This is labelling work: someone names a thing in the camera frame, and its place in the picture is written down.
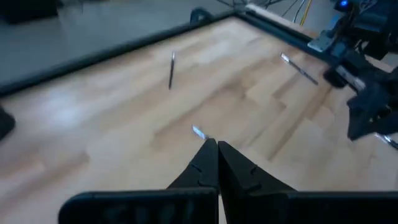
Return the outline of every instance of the light wood grain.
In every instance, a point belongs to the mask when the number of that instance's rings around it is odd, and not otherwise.
[[[396,189],[396,151],[346,138],[352,92],[332,90],[324,69],[226,19],[4,98],[17,127],[0,142],[0,223],[56,223],[82,191],[168,186],[203,144],[192,124],[299,190]]]

